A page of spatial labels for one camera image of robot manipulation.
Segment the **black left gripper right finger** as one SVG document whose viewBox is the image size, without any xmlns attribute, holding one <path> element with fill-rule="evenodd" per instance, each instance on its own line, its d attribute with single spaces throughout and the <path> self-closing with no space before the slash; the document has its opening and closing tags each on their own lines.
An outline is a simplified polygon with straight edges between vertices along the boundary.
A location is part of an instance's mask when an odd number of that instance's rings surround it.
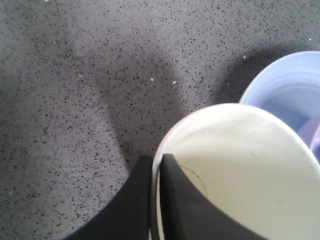
<svg viewBox="0 0 320 240">
<path fill-rule="evenodd" d="M 261 240 L 214 206 L 188 179 L 172 154 L 159 172 L 161 219 L 166 240 Z"/>
</svg>

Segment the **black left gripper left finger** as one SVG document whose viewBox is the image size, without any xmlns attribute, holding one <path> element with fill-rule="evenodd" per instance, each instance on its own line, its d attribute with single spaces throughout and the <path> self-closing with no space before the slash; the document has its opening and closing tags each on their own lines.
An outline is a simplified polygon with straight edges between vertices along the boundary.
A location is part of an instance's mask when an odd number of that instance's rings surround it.
<svg viewBox="0 0 320 240">
<path fill-rule="evenodd" d="M 138 158 L 114 198 L 67 240 L 148 240 L 153 159 Z"/>
</svg>

